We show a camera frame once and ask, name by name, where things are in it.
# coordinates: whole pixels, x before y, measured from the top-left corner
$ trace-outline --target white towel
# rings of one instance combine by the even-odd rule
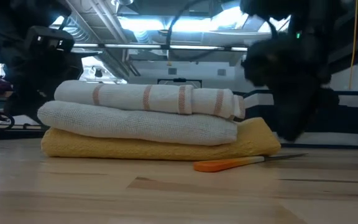
[[[191,85],[113,85],[70,80],[56,89],[55,99],[121,110],[244,118],[231,90],[194,89]]]
[[[235,123],[203,114],[123,111],[51,101],[39,109],[38,117],[47,126],[97,138],[143,139],[204,146],[237,140]]]

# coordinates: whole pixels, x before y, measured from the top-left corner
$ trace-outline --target black machine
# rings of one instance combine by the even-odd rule
[[[242,0],[241,9],[266,21],[292,15],[288,33],[278,34],[270,24],[272,39],[250,46],[242,66],[246,79],[273,91],[278,134],[295,140],[318,108],[339,103],[321,85],[330,81],[329,43],[334,22],[343,13],[341,0]],[[65,0],[0,1],[0,63],[14,86],[7,113],[38,121],[38,108],[53,100],[56,87],[82,74],[80,56],[71,53],[73,37],[48,28],[59,16],[66,18],[63,28],[70,14]]]

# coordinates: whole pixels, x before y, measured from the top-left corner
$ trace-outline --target stack of towels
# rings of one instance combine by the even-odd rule
[[[262,118],[232,121],[246,108],[231,90],[71,80],[55,99],[38,112],[51,157],[203,161],[280,149]]]

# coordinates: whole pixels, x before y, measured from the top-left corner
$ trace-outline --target folded towel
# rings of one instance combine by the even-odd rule
[[[49,129],[42,139],[42,150],[50,157],[113,159],[162,159],[205,161],[246,156],[271,156],[280,143],[262,118],[239,124],[238,140],[221,146],[193,146],[138,139],[101,139]]]
[[[47,126],[97,138],[144,139],[215,146],[236,141],[237,125],[215,116],[123,111],[50,101],[38,112]]]
[[[244,118],[241,111],[245,111],[243,99],[235,104],[231,90],[193,89],[191,85],[110,85],[70,80],[56,89],[55,99],[121,110],[201,113],[223,118]]]

